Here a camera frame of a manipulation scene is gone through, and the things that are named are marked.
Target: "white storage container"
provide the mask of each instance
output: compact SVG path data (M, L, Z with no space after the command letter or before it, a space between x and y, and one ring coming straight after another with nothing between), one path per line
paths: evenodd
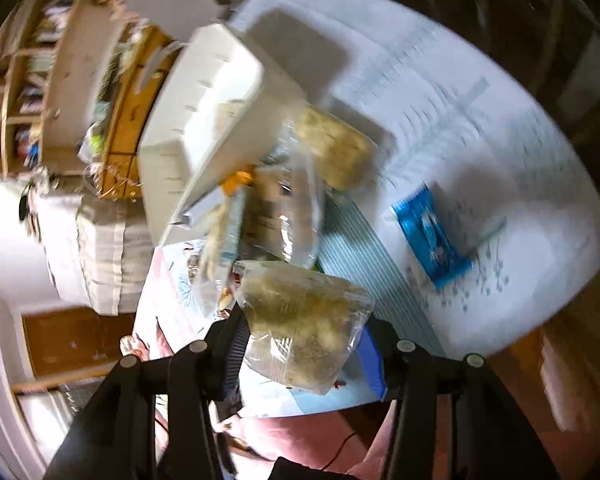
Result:
M138 147L144 208L156 245L185 241L180 211L278 142L304 92L259 47L224 25L196 30L160 92ZM218 106L243 101L215 131Z

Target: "blue snack package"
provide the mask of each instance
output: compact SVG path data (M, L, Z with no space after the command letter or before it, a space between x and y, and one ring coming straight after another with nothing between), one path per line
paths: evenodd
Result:
M427 186L416 195L392 205L402 233L413 253L440 290L472 267L469 259L452 247L433 207L433 196Z

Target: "silver screw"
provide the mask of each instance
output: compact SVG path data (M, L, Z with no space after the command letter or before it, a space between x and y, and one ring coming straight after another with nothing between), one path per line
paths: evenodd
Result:
M138 358L135 355L125 355L120 359L120 366L123 368L132 368L138 362Z
M206 350L206 341L203 341L202 339L198 339L197 341L190 343L189 350L191 352L193 352L194 354L199 354L200 352L204 352Z
M416 349L416 343L414 343L410 339L400 339L396 346L398 347L398 350L400 352L404 352L406 354L410 354Z
M466 363L474 368L482 368L482 365L484 364L484 359L478 354L469 354L466 357Z

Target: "patterned tablecloth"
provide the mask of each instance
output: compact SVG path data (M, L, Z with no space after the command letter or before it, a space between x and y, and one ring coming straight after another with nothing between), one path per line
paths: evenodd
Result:
M583 165L525 89L459 36L389 0L246 0L230 25L256 40L312 104L378 144L362 185L328 201L318 259L325 272L368 288L376 315L400 336L453 358L497 352L600 268L600 197ZM450 237L474 260L439 292L413 285L407 242L383 219L423 182ZM187 317L181 250L170 251L156 251L136 328L149 336L161 316L177 350L205 327ZM375 399L356 358L343 377L346 386L319 397L243 366L244 414Z

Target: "wooden door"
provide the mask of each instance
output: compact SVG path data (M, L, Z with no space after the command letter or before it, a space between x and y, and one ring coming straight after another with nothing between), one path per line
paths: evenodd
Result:
M33 374L41 377L120 359L120 338L131 334L134 314L71 308L23 316L22 323Z

